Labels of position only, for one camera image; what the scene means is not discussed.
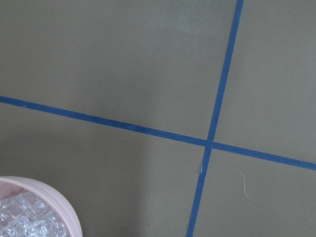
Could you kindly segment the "clear ice cubes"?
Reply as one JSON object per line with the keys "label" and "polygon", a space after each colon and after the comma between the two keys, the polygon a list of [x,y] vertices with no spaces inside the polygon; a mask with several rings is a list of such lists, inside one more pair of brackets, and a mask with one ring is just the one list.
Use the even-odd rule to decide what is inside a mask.
{"label": "clear ice cubes", "polygon": [[0,200],[2,237],[69,237],[65,223],[42,199],[21,192]]}

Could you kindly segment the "pink bowl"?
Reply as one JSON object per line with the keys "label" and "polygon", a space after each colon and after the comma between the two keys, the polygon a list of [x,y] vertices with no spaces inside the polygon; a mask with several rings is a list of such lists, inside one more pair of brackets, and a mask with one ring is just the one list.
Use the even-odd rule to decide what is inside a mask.
{"label": "pink bowl", "polygon": [[23,189],[35,194],[50,206],[64,221],[70,236],[83,236],[75,210],[69,201],[56,189],[38,180],[25,177],[2,176],[0,178],[1,198],[12,197]]}

